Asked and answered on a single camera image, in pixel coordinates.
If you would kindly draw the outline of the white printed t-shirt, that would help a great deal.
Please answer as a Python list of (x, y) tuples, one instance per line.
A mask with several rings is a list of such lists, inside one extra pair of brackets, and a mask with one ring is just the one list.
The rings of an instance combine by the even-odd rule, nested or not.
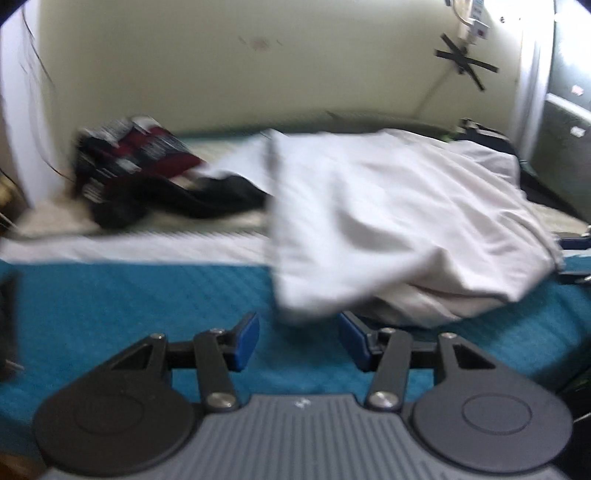
[(259, 134), (214, 161), (266, 193), (283, 320), (345, 310), (432, 329), (524, 298), (563, 264), (516, 157), (404, 130)]

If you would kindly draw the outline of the grey cabinet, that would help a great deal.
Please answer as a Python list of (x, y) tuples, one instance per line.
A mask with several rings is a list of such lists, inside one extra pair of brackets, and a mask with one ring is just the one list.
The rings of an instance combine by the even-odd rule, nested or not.
[(538, 180), (590, 217), (590, 32), (555, 26), (551, 73), (530, 159)]

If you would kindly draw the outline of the black tape cross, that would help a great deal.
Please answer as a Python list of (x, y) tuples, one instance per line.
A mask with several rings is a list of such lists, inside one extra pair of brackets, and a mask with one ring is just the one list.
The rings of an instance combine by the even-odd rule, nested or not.
[(442, 39), (448, 50), (436, 50), (435, 56), (444, 60), (451, 61), (455, 65), (460, 75), (468, 75), (476, 84), (478, 90), (480, 92), (485, 92), (486, 87), (482, 83), (480, 77), (475, 72), (474, 68), (478, 67), (488, 72), (492, 72), (494, 74), (499, 73), (499, 68), (490, 63), (486, 63), (481, 60), (469, 57), (468, 49), (466, 47), (460, 47), (456, 45), (447, 34), (442, 33), (440, 38)]

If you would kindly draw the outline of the black red patterned sweater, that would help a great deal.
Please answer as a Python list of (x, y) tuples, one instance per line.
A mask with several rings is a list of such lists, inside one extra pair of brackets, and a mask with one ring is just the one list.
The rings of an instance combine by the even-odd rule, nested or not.
[(264, 207), (267, 194), (245, 175), (214, 174), (210, 166), (152, 117), (124, 117), (78, 130), (71, 195), (108, 230), (155, 211), (209, 220)]

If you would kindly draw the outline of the black navy folded garment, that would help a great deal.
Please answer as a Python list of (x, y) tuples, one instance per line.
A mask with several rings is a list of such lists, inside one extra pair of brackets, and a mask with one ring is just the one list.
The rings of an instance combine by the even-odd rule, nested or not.
[(510, 139), (502, 132), (486, 127), (472, 119), (462, 119), (454, 135), (456, 141), (471, 141), (492, 150), (519, 158), (519, 153)]

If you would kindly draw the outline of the wall socket with plug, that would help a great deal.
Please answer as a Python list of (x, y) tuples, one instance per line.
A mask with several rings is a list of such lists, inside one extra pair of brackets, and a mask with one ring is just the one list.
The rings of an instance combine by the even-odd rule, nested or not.
[(483, 0), (470, 0), (465, 2), (466, 19), (468, 20), (467, 40), (475, 43), (477, 40), (486, 40), (490, 27), (484, 19), (485, 5)]

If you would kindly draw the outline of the beige chevron bed sheet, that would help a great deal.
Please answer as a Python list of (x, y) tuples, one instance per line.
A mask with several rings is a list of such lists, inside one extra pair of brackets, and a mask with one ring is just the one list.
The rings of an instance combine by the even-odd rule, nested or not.
[(568, 257), (561, 214), (529, 202), (513, 156), (402, 130), (363, 135), (268, 132), (235, 145), (208, 171), (239, 173), (264, 207), (221, 220), (152, 214), (121, 231), (88, 230), (59, 206), (60, 231), (28, 219), (5, 241), (15, 263), (115, 260), (266, 263), (335, 271), (471, 266), (556, 268)]

